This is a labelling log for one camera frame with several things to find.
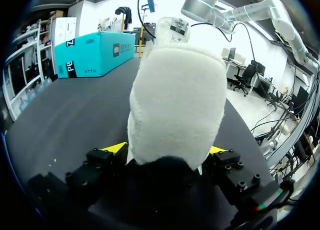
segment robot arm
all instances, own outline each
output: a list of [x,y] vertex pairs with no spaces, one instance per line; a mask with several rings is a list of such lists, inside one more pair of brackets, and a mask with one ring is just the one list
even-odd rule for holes
[[308,63],[309,53],[299,33],[292,24],[289,14],[280,0],[264,0],[241,6],[226,12],[214,8],[218,0],[185,0],[182,14],[200,22],[208,22],[231,33],[235,22],[248,22],[271,19],[274,28],[292,48],[297,62]]

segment storage rack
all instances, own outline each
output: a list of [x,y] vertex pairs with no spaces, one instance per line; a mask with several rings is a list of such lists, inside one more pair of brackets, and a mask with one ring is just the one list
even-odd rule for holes
[[[3,88],[5,102],[6,102],[10,116],[13,121],[15,121],[18,118],[18,116],[21,114],[21,111],[19,109],[20,98],[21,97],[23,99],[27,98],[27,90],[35,82],[37,82],[39,80],[40,82],[43,83],[45,81],[43,68],[42,68],[41,51],[44,51],[44,50],[50,48],[52,68],[53,68],[54,74],[56,74],[54,60],[53,60],[53,51],[54,50],[53,50],[53,45],[52,45],[52,37],[54,36],[54,33],[53,33],[52,23],[53,23],[53,17],[51,17],[48,20],[39,19],[37,21],[37,28],[36,29],[30,30],[30,31],[18,36],[11,43],[12,45],[18,44],[18,43],[21,43],[22,41],[26,40],[30,36],[35,36],[34,41],[29,42],[29,43],[25,44],[24,46],[22,46],[20,49],[18,49],[13,54],[11,54],[8,58],[6,58],[6,60],[4,62],[4,65],[7,66],[7,74],[5,74],[5,70],[2,71],[2,79],[3,79],[2,88]],[[41,27],[44,25],[47,26],[48,24],[50,24],[49,30],[41,32]],[[46,46],[42,46],[42,44],[40,43],[40,36],[45,35],[45,34],[49,35],[49,39],[51,40],[51,44],[46,45]],[[36,64],[37,64],[37,67],[39,70],[39,75],[36,76],[35,78],[31,79],[29,82],[27,82],[27,78],[26,78],[26,71],[27,70],[25,70],[24,57],[22,57],[21,58],[21,62],[22,62],[21,71],[23,72],[25,87],[22,88],[18,93],[15,93],[15,90],[13,88],[13,82],[12,82],[10,62],[12,60],[14,60],[15,58],[19,57],[28,48],[33,47],[33,46],[36,46],[36,54],[37,54],[37,63]]]

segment ceiling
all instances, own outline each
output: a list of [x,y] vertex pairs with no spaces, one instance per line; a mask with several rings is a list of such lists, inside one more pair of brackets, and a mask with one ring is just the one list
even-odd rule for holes
[[[59,3],[59,4],[71,4],[76,0],[35,0],[34,5],[41,5],[41,4],[53,4],[53,3]],[[262,0],[222,0],[226,3],[229,3],[235,7],[259,2]],[[319,27],[318,22],[311,22],[308,18],[307,13],[314,13],[313,10],[316,10],[316,13],[319,12],[318,8],[316,8],[317,4],[316,0],[303,0],[304,3],[306,3],[304,7],[302,6],[298,0],[281,0],[285,7],[288,10],[288,13],[292,19],[292,22],[297,29],[297,31],[300,33],[305,45],[309,49],[309,51],[317,57],[319,53],[319,46],[320,41],[318,39],[318,36],[316,33],[318,31],[315,31],[315,26]],[[269,32],[276,40],[279,40],[277,35],[275,34],[274,26],[271,22],[271,20],[263,20],[258,21],[258,23],[267,31]]]

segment teal cardboard box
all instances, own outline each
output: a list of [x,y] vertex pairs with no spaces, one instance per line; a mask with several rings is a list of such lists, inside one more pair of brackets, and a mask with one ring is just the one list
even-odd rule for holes
[[58,78],[100,77],[134,57],[135,35],[99,32],[55,47]]

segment white plush object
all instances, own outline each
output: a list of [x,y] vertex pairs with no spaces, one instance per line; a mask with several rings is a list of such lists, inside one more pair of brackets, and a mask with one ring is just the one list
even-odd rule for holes
[[198,168],[224,115],[222,58],[187,43],[155,48],[144,59],[130,94],[129,151],[138,164],[164,156]]

